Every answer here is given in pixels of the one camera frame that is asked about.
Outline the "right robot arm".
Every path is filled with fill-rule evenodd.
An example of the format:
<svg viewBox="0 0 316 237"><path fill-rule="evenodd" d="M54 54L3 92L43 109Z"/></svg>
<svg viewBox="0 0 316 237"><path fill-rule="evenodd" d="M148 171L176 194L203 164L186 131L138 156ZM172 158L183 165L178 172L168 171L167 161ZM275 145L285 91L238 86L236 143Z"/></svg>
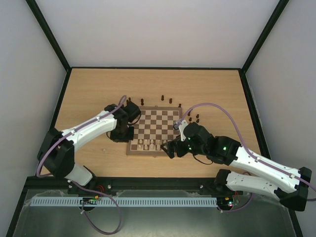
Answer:
<svg viewBox="0 0 316 237"><path fill-rule="evenodd" d="M197 123L182 122L175 127L179 135L161 144L170 157L183 157L190 153L202 155L216 164L224 164L249 172L239 174L220 169L214 186L220 193L244 191L274 198L295 211L304 211L308 201L308 183L311 170L287 167L246 149L239 141L227 136L213 136Z"/></svg>

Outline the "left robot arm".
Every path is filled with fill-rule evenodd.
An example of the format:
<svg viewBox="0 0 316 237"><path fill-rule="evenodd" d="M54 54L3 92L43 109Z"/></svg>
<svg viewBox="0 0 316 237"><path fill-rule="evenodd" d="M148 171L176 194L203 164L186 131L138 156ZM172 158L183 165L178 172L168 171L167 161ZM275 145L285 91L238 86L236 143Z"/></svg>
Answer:
<svg viewBox="0 0 316 237"><path fill-rule="evenodd" d="M57 179L67 179L82 187L89 187L95 177L85 166L76 164L75 153L85 144L109 133L110 140L117 143L127 143L133 140L134 127L132 122L139 118L141 110L133 102L126 106L123 102L111 104L93 118L62 131L51 128L38 153L39 165L36 171L38 177L42 167Z"/></svg>

